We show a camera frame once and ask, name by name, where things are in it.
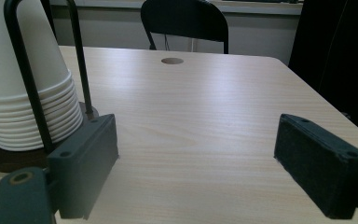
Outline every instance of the chair backrest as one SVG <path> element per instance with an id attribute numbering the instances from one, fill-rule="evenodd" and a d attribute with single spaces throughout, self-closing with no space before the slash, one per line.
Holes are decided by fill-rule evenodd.
<path id="1" fill-rule="evenodd" d="M 156 49 L 151 33 L 179 35 L 224 42 L 228 54 L 228 25 L 223 13 L 205 0 L 146 0 L 141 18 L 150 49 Z"/>

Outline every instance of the white paper cup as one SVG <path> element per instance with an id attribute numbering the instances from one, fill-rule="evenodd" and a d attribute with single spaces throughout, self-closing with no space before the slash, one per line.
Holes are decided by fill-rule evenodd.
<path id="1" fill-rule="evenodd" d="M 0 99 L 26 97 L 21 71 L 14 54 L 0 0 Z M 17 10 L 21 35 L 39 91 L 47 91 L 68 77 L 57 40 L 46 13 L 35 0 L 23 0 Z"/>
<path id="2" fill-rule="evenodd" d="M 10 119 L 10 118 L 17 118 L 17 117 L 24 117 L 33 115 L 33 111 L 31 108 L 19 110 L 19 111 L 13 111 L 13 112 L 0 112 L 0 119 Z"/>
<path id="3" fill-rule="evenodd" d="M 6 143 L 0 142 L 0 148 L 8 150 L 8 151 L 27 151 L 33 150 L 43 147 L 42 141 L 39 144 L 36 143 L 17 143 L 17 144 L 10 144 L 10 147 L 7 146 Z"/>
<path id="4" fill-rule="evenodd" d="M 58 83 L 49 89 L 38 91 L 41 104 L 48 104 L 61 98 L 71 91 L 74 86 L 75 84 L 72 80 L 72 74 L 68 70 L 67 77 L 63 82 Z M 0 97 L 0 112 L 18 111 L 28 107 L 31 107 L 31 104 L 29 103 L 28 94 L 26 93 L 18 96 Z"/>
<path id="5" fill-rule="evenodd" d="M 62 99 L 66 96 L 73 95 L 74 92 L 76 92 L 75 83 L 70 79 L 70 82 L 65 83 L 61 91 L 44 97 L 40 96 L 40 103 L 44 108 L 49 108 L 55 104 L 59 104 Z"/>
<path id="6" fill-rule="evenodd" d="M 70 123 L 65 124 L 60 129 L 56 129 L 55 131 L 51 132 L 53 142 L 59 142 L 72 133 L 74 133 L 82 124 L 83 116 L 81 113 L 78 113 L 77 116 L 71 121 Z"/>
<path id="7" fill-rule="evenodd" d="M 75 112 L 80 110 L 76 95 L 72 95 L 70 99 L 66 100 L 64 104 L 60 105 L 57 110 L 50 112 L 45 115 L 48 126 L 57 127 L 60 126 L 62 120 L 72 119 L 75 116 Z M 11 119 L 0 119 L 0 133 L 18 132 L 19 130 L 30 130 L 36 126 L 34 120 L 34 114 L 28 119 L 11 118 Z"/>
<path id="8" fill-rule="evenodd" d="M 0 133 L 9 133 L 9 134 L 15 134 L 15 133 L 27 133 L 27 132 L 34 132 L 38 131 L 39 129 L 36 126 L 36 121 L 33 119 L 31 120 L 25 120 L 22 122 L 27 122 L 26 125 L 19 125 L 17 122 L 7 124 L 0 124 L 4 125 L 6 128 L 0 127 Z"/>
<path id="9" fill-rule="evenodd" d="M 17 121 L 29 120 L 29 119 L 33 119 L 33 118 L 34 118 L 34 114 L 27 115 L 27 116 L 10 118 L 10 119 L 0 118 L 0 123 L 17 122 Z"/>
<path id="10" fill-rule="evenodd" d="M 0 133 L 0 138 L 7 138 L 7 139 L 30 138 L 35 136 L 40 136 L 39 130 L 37 128 L 32 131 L 26 131 L 20 133 Z"/>
<path id="11" fill-rule="evenodd" d="M 45 115 L 47 116 L 55 111 L 61 110 L 62 108 L 68 108 L 78 104 L 76 92 L 72 91 L 70 93 L 71 94 L 65 95 L 60 100 L 57 100 L 57 102 L 49 104 L 48 107 L 44 107 Z"/>
<path id="12" fill-rule="evenodd" d="M 41 141 L 40 135 L 37 136 L 31 136 L 27 138 L 3 138 L 0 137 L 0 144 L 5 145 L 12 145 L 15 146 L 16 144 L 29 144 L 31 146 L 32 144 L 40 144 L 39 141 Z"/>

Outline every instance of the gray wall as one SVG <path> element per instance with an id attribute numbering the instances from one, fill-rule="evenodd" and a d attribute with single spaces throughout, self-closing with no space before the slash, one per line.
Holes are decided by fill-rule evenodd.
<path id="1" fill-rule="evenodd" d="M 148 49 L 149 42 L 139 9 L 80 7 L 80 28 L 87 47 Z M 229 53 L 269 56 L 288 64 L 299 16 L 225 13 L 229 29 Z M 73 45 L 66 7 L 53 7 L 60 45 Z M 158 49 L 164 48 L 163 35 L 154 35 Z M 168 36 L 171 50 L 190 51 L 191 40 Z M 223 44 L 196 40 L 199 52 L 222 53 Z"/>

